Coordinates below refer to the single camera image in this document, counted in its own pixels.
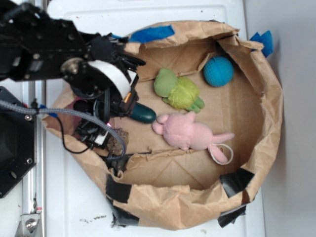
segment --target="crumpled paper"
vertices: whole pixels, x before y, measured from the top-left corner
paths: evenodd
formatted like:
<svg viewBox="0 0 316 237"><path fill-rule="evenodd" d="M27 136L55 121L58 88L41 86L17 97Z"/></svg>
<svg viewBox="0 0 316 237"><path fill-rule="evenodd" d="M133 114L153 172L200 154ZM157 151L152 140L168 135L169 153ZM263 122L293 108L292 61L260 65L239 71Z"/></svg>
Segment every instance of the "crumpled paper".
<svg viewBox="0 0 316 237"><path fill-rule="evenodd" d="M127 203L113 200L113 204L138 217L140 226L177 230L218 218L221 213L254 200L276 159L283 93L261 52L261 43L241 40L238 29L218 22L177 21L150 27L170 24L175 35L126 46L126 52L147 62L138 69L139 102L157 115L177 112L154 93L152 79L161 67L168 67L177 75L188 75L200 88L200 98L206 104L196 121L206 123L214 134L235 133L235 138L227 142L234 150L234 160L229 165L218 165L206 150L184 152L170 147L150 124L115 118L114 128L129 133L127 153L135 155L124 173L113 176L116 182L132 185L129 199ZM225 56L234 65L234 77L223 87L208 85L201 72L214 55ZM67 107L74 99L66 87L54 106ZM67 128L67 146L84 149L85 145L72 136L74 119L61 118ZM46 117L43 123L60 137L54 118ZM106 195L107 175L111 172L96 151L73 156ZM243 192L228 198L219 177L240 167L254 173L254 178Z"/></svg>

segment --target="black tape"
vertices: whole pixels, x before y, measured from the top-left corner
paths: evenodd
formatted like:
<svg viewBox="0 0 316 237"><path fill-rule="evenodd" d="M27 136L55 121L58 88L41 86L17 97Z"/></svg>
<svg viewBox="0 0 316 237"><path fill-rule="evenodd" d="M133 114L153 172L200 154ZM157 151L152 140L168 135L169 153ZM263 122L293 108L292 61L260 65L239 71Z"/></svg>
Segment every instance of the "black tape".
<svg viewBox="0 0 316 237"><path fill-rule="evenodd" d="M218 224L224 228L225 226L227 226L229 223L234 223L235 220L237 219L237 217L241 216L241 215L245 215L246 214L246 206L243 206L241 208L239 208L238 210L231 212L229 214L220 216L217 220L218 220Z"/></svg>
<svg viewBox="0 0 316 237"><path fill-rule="evenodd" d="M230 198L243 191L248 186L253 176L253 173L240 168L235 173L221 175L220 180L227 196Z"/></svg>
<svg viewBox="0 0 316 237"><path fill-rule="evenodd" d="M113 201L107 198L107 201L110 204L111 210L113 212L114 220L113 225L119 226L138 226L139 218L130 214L127 211L124 211L121 208L113 206Z"/></svg>
<svg viewBox="0 0 316 237"><path fill-rule="evenodd" d="M121 184L113 180L111 175L107 176L106 193L116 201L127 203L132 186L130 184Z"/></svg>

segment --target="metal bracket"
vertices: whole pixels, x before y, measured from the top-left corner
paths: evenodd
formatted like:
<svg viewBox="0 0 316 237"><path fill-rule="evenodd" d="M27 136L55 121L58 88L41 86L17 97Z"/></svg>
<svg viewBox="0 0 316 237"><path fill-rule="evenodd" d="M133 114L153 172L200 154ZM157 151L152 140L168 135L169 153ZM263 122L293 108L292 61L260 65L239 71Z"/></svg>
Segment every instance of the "metal bracket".
<svg viewBox="0 0 316 237"><path fill-rule="evenodd" d="M40 237L42 221L40 214L21 215L15 237Z"/></svg>

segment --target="blue tape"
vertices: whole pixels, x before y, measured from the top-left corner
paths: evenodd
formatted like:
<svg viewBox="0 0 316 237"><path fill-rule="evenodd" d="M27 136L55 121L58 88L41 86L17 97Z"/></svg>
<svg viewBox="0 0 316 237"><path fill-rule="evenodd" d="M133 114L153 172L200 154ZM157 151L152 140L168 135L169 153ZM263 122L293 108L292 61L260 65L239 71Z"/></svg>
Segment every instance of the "blue tape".
<svg viewBox="0 0 316 237"><path fill-rule="evenodd" d="M265 57L268 57L273 53L273 39L271 31L266 31L263 35L259 35L257 32L250 40L263 43L264 48L262 49L262 53Z"/></svg>
<svg viewBox="0 0 316 237"><path fill-rule="evenodd" d="M40 109L47 109L47 107L45 105L39 105L39 108ZM48 115L52 116L53 118L57 118L58 117L58 115L55 114L55 113L50 113Z"/></svg>
<svg viewBox="0 0 316 237"><path fill-rule="evenodd" d="M129 42L147 43L154 40L161 40L174 35L174 30L171 25L150 27L133 33Z"/></svg>

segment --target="cardboard bottom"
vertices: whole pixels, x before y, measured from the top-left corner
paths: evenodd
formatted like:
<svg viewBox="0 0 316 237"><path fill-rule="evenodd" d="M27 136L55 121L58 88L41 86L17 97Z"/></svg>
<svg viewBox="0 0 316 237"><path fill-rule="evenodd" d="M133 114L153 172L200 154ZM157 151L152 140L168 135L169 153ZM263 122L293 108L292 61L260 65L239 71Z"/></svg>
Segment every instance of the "cardboard bottom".
<svg viewBox="0 0 316 237"><path fill-rule="evenodd" d="M214 134L235 134L233 140L226 142L234 151L234 159L230 164L218 165L207 150L184 152L169 146L161 135L153 132L151 124L116 118L115 127L129 133L127 153L135 154L119 181L155 187L189 185L191 189L205 190L221 174L235 172L245 164L261 135L263 114L260 95L254 92L235 63L234 70L233 80L222 87L207 84L202 72L188 76L200 89L200 98L205 102L205 108L197 114L196 121L207 124ZM140 103L152 108L157 115L176 113L174 108L155 94L153 83L154 80L149 80L137 84Z"/></svg>

